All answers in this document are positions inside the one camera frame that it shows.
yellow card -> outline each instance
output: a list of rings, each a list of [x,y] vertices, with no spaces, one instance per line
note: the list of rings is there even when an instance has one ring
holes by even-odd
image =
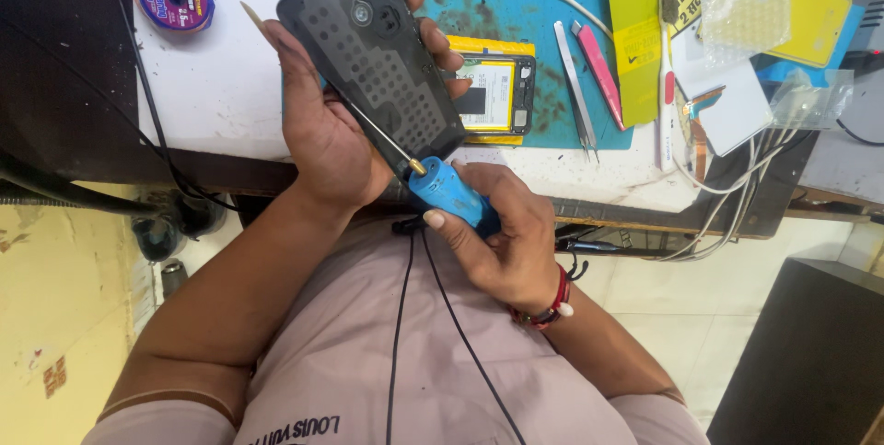
[[[620,76],[623,124],[657,118],[660,67],[659,0],[611,0],[613,44]]]

person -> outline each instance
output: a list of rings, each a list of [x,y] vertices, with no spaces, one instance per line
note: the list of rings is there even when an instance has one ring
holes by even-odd
[[[708,443],[666,371],[580,289],[542,331],[514,322],[509,307],[563,300],[564,273],[551,203],[510,169],[454,164],[500,214],[487,240],[440,210],[411,236],[355,218],[392,172],[304,47],[279,22],[263,32],[298,178],[157,310],[85,444]],[[420,34],[440,68],[463,65],[436,23]]]

hand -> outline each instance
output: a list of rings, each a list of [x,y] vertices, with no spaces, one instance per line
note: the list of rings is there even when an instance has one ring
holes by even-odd
[[[533,315],[548,309],[558,294],[552,203],[532,193],[509,167],[495,164],[452,166],[472,189],[488,196],[500,214],[501,231],[487,240],[462,218],[441,210],[424,214],[482,291]]]
[[[406,0],[412,11],[424,0]],[[298,167],[296,186],[315,202],[353,212],[373,202],[386,188],[392,171],[371,146],[359,123],[331,90],[320,88],[319,74],[304,46],[277,20],[267,20],[264,37],[279,52],[285,113],[283,135]],[[445,70],[458,70],[463,56],[450,49],[435,22],[420,20],[421,39]],[[448,94],[467,92],[470,81],[452,79]]]

red thread bracelet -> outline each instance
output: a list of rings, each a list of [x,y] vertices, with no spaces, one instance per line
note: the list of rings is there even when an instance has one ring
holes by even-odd
[[[557,321],[560,317],[568,317],[574,315],[574,309],[568,304],[571,297],[571,283],[566,277],[565,269],[561,265],[558,266],[558,291],[552,305],[543,312],[534,316],[524,312],[509,308],[509,313],[513,317],[516,324],[531,327],[538,331],[542,331]]]

plastic bag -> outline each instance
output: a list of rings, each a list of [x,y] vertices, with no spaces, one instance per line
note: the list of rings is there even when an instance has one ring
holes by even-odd
[[[853,99],[853,70],[826,70],[828,88],[814,88],[802,69],[786,77],[771,100],[772,127],[832,129]]]

